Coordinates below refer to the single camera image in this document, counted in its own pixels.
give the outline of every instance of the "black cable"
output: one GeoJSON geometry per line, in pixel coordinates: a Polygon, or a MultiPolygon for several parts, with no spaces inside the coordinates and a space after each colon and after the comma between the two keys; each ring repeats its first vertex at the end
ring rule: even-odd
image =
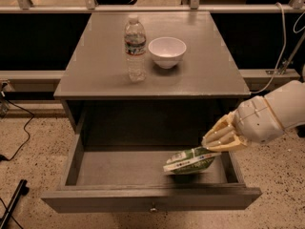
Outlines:
{"type": "Polygon", "coordinates": [[[10,217],[12,218],[12,220],[15,221],[15,223],[16,223],[21,229],[23,229],[23,227],[19,224],[19,222],[17,221],[17,219],[15,219],[15,218],[13,217],[13,215],[11,214],[11,212],[9,211],[9,209],[8,209],[8,207],[7,207],[7,205],[6,205],[6,203],[5,203],[1,198],[0,198],[0,201],[2,202],[4,208],[6,209],[6,213],[9,213],[9,214],[10,214],[10,217]]]}
{"type": "Polygon", "coordinates": [[[1,162],[2,160],[4,160],[4,161],[11,161],[11,160],[13,160],[13,159],[15,158],[15,156],[18,154],[18,152],[21,150],[21,148],[30,140],[31,134],[27,131],[26,128],[27,128],[27,126],[29,125],[29,123],[30,123],[30,122],[34,119],[34,117],[35,117],[35,114],[33,114],[31,111],[26,110],[25,108],[22,108],[21,106],[18,106],[18,105],[16,105],[16,104],[10,102],[9,100],[7,100],[7,99],[5,98],[4,93],[3,93],[4,87],[5,87],[5,85],[2,84],[2,86],[1,86],[1,94],[3,95],[3,98],[4,98],[8,103],[10,103],[11,105],[17,107],[18,109],[20,109],[20,110],[22,110],[22,111],[25,111],[25,112],[29,113],[29,114],[30,114],[30,119],[27,121],[27,123],[26,123],[26,124],[24,125],[24,127],[23,127],[23,130],[24,130],[24,131],[27,133],[27,135],[28,135],[27,140],[25,140],[25,141],[19,146],[19,148],[17,149],[17,151],[14,153],[14,155],[13,155],[11,158],[7,158],[7,157],[5,157],[5,156],[3,156],[3,155],[0,155],[0,162],[1,162]]]}

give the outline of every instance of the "clear bottle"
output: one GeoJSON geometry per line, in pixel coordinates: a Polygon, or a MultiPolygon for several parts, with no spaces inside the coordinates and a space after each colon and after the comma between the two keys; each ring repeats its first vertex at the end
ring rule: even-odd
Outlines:
{"type": "Polygon", "coordinates": [[[137,15],[130,15],[125,27],[125,53],[129,76],[132,82],[146,78],[144,68],[146,34],[137,15]]]}

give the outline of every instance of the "bowl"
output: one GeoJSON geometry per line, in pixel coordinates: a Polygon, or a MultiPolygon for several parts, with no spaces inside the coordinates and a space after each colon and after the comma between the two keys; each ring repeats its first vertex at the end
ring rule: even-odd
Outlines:
{"type": "Polygon", "coordinates": [[[149,44],[152,60],[163,69],[170,69],[182,61],[186,50],[185,43],[174,37],[159,37],[149,44]]]}

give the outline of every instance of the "robotic arm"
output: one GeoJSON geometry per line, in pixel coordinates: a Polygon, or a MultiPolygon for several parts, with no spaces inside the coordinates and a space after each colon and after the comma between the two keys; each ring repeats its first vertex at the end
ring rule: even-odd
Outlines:
{"type": "Polygon", "coordinates": [[[202,146],[214,152],[266,144],[285,130],[305,124],[305,83],[291,81],[266,94],[242,102],[204,135],[202,146]]]}

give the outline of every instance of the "white bottle cap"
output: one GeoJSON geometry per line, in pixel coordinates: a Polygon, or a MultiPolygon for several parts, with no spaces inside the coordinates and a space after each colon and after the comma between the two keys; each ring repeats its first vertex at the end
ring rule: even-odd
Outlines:
{"type": "Polygon", "coordinates": [[[130,23],[135,24],[139,21],[139,16],[137,14],[131,14],[128,16],[128,20],[130,23]]]}

